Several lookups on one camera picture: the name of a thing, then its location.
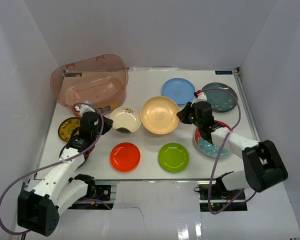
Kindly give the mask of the cream plate with black flowers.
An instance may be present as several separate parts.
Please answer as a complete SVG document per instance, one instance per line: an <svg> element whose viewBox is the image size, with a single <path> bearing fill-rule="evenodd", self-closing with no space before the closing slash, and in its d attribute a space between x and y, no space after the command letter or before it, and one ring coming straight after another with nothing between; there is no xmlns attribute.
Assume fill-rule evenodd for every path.
<svg viewBox="0 0 300 240"><path fill-rule="evenodd" d="M132 107L118 107L111 114L112 127L124 134L136 132L141 126L141 118L138 111Z"/></svg>

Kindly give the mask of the beige plastic plate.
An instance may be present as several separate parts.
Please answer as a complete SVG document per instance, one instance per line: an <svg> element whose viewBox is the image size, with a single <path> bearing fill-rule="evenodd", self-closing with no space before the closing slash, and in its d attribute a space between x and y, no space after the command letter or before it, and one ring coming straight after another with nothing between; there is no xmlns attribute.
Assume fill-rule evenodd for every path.
<svg viewBox="0 0 300 240"><path fill-rule="evenodd" d="M140 110L143 126L151 133L165 135L179 125L179 106L169 97L155 96L148 99Z"/></svg>

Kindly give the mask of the orange plastic plate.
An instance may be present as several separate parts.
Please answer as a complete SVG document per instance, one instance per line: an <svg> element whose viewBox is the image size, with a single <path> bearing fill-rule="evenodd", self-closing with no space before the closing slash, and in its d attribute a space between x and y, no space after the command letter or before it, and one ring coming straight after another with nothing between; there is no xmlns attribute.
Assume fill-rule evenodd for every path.
<svg viewBox="0 0 300 240"><path fill-rule="evenodd" d="M109 159L112 167L117 171L129 172L140 163L141 153L133 143L122 142L112 149Z"/></svg>

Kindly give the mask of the lime green plastic plate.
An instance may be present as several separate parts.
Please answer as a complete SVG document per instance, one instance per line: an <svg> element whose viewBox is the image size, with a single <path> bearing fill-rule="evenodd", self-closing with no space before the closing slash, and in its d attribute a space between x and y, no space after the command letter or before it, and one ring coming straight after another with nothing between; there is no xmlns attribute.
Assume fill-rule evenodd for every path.
<svg viewBox="0 0 300 240"><path fill-rule="evenodd" d="M158 152L160 166L171 173L178 173L185 170L189 164L189 160L188 150L176 142L163 145Z"/></svg>

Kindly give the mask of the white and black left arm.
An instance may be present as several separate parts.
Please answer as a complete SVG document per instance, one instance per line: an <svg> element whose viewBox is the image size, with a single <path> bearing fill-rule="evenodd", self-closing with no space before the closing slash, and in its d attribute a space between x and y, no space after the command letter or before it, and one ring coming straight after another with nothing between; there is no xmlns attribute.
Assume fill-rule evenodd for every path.
<svg viewBox="0 0 300 240"><path fill-rule="evenodd" d="M75 172L87 161L95 141L112 126L111 119L97 112L88 111L82 115L80 126L73 130L59 155L60 164L30 191L23 190L19 194L18 226L48 237L65 210L80 199L89 200L95 196L94 177Z"/></svg>

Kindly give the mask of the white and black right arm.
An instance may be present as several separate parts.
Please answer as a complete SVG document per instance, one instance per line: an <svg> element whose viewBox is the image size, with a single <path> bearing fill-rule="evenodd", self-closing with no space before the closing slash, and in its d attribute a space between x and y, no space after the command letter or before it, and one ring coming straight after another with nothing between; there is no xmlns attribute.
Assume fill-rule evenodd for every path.
<svg viewBox="0 0 300 240"><path fill-rule="evenodd" d="M242 160L243 170L216 178L215 192L219 198L226 200L239 189L260 193L288 178L287 169L272 141L257 141L233 132L214 119L208 102L188 102L176 115L181 123L195 125L204 140L230 150Z"/></svg>

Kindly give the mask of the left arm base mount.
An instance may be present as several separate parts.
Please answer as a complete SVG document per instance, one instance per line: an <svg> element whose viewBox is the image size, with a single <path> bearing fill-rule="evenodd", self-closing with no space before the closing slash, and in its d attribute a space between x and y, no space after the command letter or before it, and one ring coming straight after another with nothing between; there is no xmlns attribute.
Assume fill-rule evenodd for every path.
<svg viewBox="0 0 300 240"><path fill-rule="evenodd" d="M109 184L96 185L94 196L80 198L69 210L111 210L116 198L116 186Z"/></svg>

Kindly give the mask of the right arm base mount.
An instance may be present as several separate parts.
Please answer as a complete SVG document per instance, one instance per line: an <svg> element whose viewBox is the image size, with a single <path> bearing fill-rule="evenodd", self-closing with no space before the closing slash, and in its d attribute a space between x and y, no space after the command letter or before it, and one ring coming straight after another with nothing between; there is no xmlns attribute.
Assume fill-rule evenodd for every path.
<svg viewBox="0 0 300 240"><path fill-rule="evenodd" d="M194 191L199 196L199 206L201 212L209 212L208 207L208 184L199 184L194 188ZM211 189L210 196L210 208L216 212L223 208L228 202L230 202L237 193L240 191L232 190L223 193L218 193L216 190ZM246 195L242 192L236 200L234 200L224 211L225 212L245 212L248 210L247 204L244 203Z"/></svg>

